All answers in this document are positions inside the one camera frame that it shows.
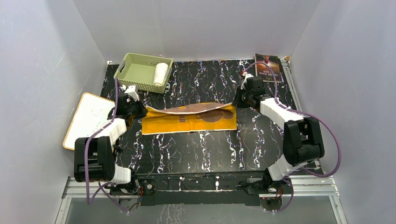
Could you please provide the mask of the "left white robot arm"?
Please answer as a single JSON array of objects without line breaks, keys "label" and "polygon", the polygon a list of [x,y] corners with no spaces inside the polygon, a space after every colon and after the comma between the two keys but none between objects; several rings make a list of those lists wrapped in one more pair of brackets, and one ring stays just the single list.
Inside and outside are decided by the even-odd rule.
[{"label": "left white robot arm", "polygon": [[116,142],[130,127],[134,119],[141,119],[147,109],[137,93],[121,93],[116,106],[109,112],[105,125],[90,137],[75,140],[74,178],[77,182],[104,181],[121,184],[128,194],[139,190],[139,181],[132,170],[115,164],[113,151]]}]

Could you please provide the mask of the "white towel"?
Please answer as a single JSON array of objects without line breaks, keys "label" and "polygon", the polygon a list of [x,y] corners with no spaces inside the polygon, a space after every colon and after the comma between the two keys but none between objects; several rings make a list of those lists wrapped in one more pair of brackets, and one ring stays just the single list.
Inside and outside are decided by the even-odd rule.
[{"label": "white towel", "polygon": [[168,64],[166,63],[158,63],[155,68],[155,74],[153,79],[153,84],[155,86],[162,86],[165,80],[165,77],[168,72]]}]

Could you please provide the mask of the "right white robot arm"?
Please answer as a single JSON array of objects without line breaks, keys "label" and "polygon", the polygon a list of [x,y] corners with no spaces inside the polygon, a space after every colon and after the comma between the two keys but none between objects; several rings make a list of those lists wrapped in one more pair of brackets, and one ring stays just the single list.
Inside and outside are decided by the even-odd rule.
[{"label": "right white robot arm", "polygon": [[267,94],[261,77],[246,74],[236,91],[233,105],[256,109],[283,131],[283,154],[265,170],[263,188],[267,192],[276,193],[281,188],[284,177],[324,156],[319,121],[292,112]]}]

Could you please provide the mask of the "yellow brown cloth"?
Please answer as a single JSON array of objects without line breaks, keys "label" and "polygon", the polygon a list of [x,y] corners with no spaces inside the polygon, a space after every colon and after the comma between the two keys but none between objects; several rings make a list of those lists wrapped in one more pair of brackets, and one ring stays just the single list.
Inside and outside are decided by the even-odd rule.
[{"label": "yellow brown cloth", "polygon": [[143,135],[233,131],[237,129],[236,108],[231,103],[196,103],[158,110],[147,106],[142,119]]}]

